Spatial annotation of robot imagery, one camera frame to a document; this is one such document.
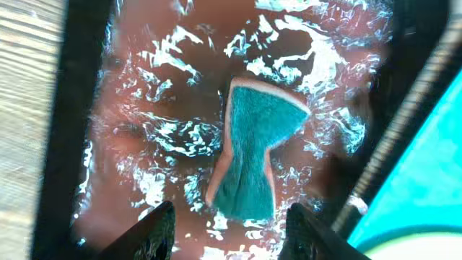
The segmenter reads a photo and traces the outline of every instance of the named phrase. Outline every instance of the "wooden surface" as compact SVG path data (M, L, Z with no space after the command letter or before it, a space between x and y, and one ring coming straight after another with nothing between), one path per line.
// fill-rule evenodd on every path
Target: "wooden surface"
M0 1L0 259L28 259L65 0Z

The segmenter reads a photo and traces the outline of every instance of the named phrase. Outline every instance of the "teal patch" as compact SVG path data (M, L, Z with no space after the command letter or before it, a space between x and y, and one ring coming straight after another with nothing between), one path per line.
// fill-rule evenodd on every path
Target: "teal patch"
M308 114L285 99L248 87L235 87L230 112L234 156L215 194L214 206L229 218L272 218L274 203L264 173L265 151L290 138Z

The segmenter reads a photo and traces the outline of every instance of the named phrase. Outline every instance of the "black strip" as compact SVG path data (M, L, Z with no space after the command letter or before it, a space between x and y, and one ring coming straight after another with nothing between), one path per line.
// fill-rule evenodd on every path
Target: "black strip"
M70 222L111 0L69 0L32 259L83 259Z

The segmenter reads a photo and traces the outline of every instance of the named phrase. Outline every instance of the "brown surface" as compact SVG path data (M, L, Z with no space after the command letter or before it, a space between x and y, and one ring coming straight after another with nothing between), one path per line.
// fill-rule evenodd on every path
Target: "brown surface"
M0 259L28 259L65 1L0 2Z

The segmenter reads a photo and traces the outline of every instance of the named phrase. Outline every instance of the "turquoise surface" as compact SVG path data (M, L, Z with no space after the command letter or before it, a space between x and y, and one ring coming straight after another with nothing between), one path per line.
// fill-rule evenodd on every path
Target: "turquoise surface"
M226 217L239 220L273 217L273 195L263 171L265 151L292 136L307 117L280 97L235 87L230 115L234 157L214 206Z
M462 73L406 149L348 242L361 249L400 230L462 230Z

